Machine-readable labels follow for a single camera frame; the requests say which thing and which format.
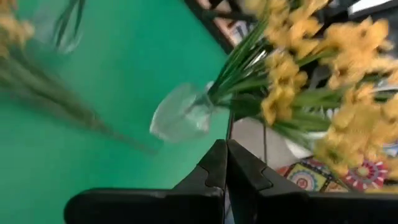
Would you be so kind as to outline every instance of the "white floor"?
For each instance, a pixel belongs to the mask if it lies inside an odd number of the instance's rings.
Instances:
[[[252,119],[245,118],[235,122],[231,138],[273,169],[291,165],[298,160],[289,151],[284,139],[270,129],[266,129],[267,154],[264,155],[263,125]]]

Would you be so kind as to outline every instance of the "clear glass vase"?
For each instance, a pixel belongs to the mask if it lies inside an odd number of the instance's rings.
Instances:
[[[70,7],[74,0],[44,0],[39,3],[39,8],[34,12],[31,22],[35,26],[33,39],[43,44],[50,50],[55,50],[61,54],[72,52],[80,43],[82,38],[82,22],[78,22],[79,2]],[[68,15],[65,32],[60,35],[63,23],[60,18]]]
[[[206,134],[214,106],[204,91],[186,83],[174,89],[156,109],[150,132],[168,142],[181,142]]]

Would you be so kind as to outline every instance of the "green backdrop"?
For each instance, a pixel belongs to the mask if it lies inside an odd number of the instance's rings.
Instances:
[[[37,1],[19,2],[22,15],[37,8]],[[170,90],[183,82],[205,86],[226,58],[182,0],[89,0],[84,37],[74,53],[42,56],[44,66],[59,73],[107,123],[159,152],[148,156],[5,101],[0,223],[61,224],[67,200],[93,187],[172,188],[215,139],[225,137],[226,111],[213,117],[209,135],[194,141],[164,144],[148,132],[154,110]]]

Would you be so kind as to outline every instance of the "patterned tile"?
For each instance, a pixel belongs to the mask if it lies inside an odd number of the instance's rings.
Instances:
[[[307,166],[310,166],[312,169],[315,169],[315,170],[321,172],[322,174],[330,175],[329,168],[326,165],[324,165],[323,163],[321,163],[319,160],[315,159],[314,157],[303,159],[301,161],[301,163],[306,164]]]
[[[344,188],[343,186],[341,186],[340,184],[337,184],[334,181],[331,181],[326,189],[325,192],[348,192],[348,190],[346,188]]]
[[[356,190],[364,191],[382,187],[386,175],[387,169],[382,161],[365,160],[361,166],[350,169],[343,180]]]
[[[326,177],[300,164],[294,166],[287,179],[308,191],[319,191],[327,180]]]
[[[285,167],[282,167],[282,168],[279,168],[279,169],[277,169],[276,170],[276,172],[279,174],[279,175],[281,175],[281,176],[285,176],[285,174],[287,173],[287,171],[290,169],[290,166],[285,166]]]

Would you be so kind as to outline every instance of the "colorful patterned rug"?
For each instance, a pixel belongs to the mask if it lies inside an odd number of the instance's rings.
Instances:
[[[383,162],[365,161],[362,166],[351,169],[346,176],[340,177],[345,186],[339,184],[329,169],[313,157],[280,168],[277,172],[308,191],[348,192],[355,190],[362,192],[370,187],[382,187],[387,169]]]

